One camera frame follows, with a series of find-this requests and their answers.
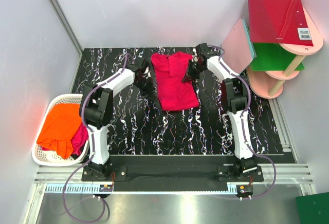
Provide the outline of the crimson red t shirt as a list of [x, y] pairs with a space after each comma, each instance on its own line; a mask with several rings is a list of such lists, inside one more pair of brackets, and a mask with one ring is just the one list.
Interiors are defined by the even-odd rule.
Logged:
[[155, 53], [151, 56], [162, 110], [181, 111], [199, 106], [191, 82], [183, 83], [192, 56], [177, 52], [172, 55]]

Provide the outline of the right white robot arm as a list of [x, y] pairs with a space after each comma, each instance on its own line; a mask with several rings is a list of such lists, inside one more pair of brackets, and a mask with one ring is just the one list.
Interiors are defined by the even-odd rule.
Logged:
[[206, 43], [193, 49], [192, 59], [188, 61], [183, 83], [199, 79], [204, 70], [211, 71], [221, 82], [221, 104], [229, 116], [234, 138], [235, 162], [225, 177], [233, 176], [239, 181], [250, 181], [257, 171], [257, 160], [252, 149], [248, 109], [251, 102], [248, 79], [240, 76], [223, 60], [224, 49], [212, 50]]

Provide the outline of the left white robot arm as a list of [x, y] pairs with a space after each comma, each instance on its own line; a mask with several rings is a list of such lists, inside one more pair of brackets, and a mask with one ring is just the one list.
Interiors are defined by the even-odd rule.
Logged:
[[112, 179], [111, 159], [107, 146], [107, 127], [111, 122], [114, 97], [128, 86], [139, 89], [143, 98], [156, 99], [155, 87], [150, 74], [151, 63], [137, 58], [133, 64], [124, 65], [109, 78], [97, 83], [86, 84], [80, 103], [79, 116], [89, 136], [89, 160], [84, 164], [84, 173], [92, 181]]

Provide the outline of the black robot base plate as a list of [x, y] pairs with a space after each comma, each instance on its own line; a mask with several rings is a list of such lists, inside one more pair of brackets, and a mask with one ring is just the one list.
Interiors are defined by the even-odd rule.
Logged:
[[271, 155], [275, 165], [258, 158], [255, 172], [239, 176], [234, 171], [233, 155], [112, 155], [105, 175], [90, 169], [82, 174], [84, 181], [114, 180], [115, 192], [223, 192], [227, 183], [271, 184], [279, 170], [293, 164], [292, 155]]

